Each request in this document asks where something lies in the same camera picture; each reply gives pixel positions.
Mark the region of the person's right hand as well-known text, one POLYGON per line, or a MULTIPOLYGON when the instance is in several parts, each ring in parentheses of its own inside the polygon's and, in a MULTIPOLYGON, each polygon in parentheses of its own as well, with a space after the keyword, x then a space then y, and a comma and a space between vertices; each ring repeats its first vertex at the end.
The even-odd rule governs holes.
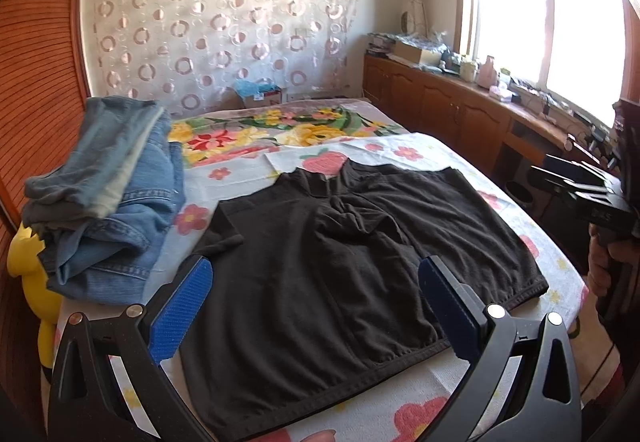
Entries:
POLYGON ((612 266, 615 262, 631 266, 634 272, 639 266, 639 241, 623 241, 600 244, 600 231, 596 225, 589 226, 588 286, 598 298, 608 295, 612 287, 612 266))

